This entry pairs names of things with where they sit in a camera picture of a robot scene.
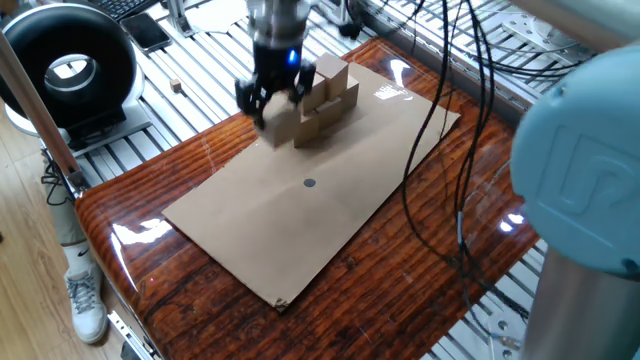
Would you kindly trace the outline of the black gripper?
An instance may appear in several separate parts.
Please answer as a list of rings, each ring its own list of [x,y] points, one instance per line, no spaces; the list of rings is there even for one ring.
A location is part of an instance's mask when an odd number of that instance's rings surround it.
[[[294,103],[298,104],[311,92],[316,65],[302,60],[301,53],[301,43],[284,48],[253,44],[254,75],[237,79],[235,92],[238,108],[253,119],[258,130],[266,128],[263,111],[270,93],[294,89]]]

